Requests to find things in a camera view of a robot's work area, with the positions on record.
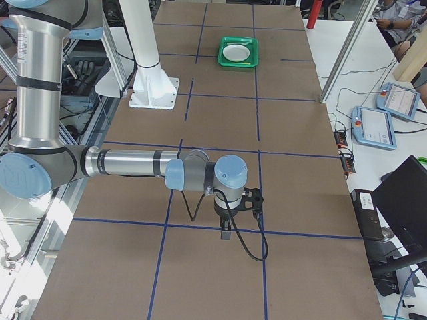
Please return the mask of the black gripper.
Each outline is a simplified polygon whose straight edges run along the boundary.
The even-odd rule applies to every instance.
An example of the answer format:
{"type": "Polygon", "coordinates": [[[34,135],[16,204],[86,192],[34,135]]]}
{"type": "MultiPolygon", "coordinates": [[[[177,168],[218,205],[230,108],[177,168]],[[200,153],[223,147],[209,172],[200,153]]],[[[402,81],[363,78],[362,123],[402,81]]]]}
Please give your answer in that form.
{"type": "Polygon", "coordinates": [[[237,215],[236,210],[231,210],[231,213],[227,209],[220,207],[217,203],[214,203],[214,210],[216,214],[220,217],[220,239],[221,240],[230,240],[231,237],[231,219],[237,215]]]}

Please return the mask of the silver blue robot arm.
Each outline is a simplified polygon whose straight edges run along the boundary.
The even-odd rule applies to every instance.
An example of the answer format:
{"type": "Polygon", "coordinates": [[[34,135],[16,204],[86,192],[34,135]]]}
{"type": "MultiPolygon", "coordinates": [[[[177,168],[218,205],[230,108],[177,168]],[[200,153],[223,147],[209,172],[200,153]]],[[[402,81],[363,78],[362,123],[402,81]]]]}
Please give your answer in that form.
{"type": "Polygon", "coordinates": [[[103,36],[100,1],[10,1],[17,25],[17,133],[1,157],[1,186],[21,199],[44,195],[82,177],[158,177],[169,189],[213,195],[222,239],[238,230],[234,216],[248,198],[243,159],[213,162],[200,150],[107,150],[59,139],[63,41],[76,31],[103,36]]]}

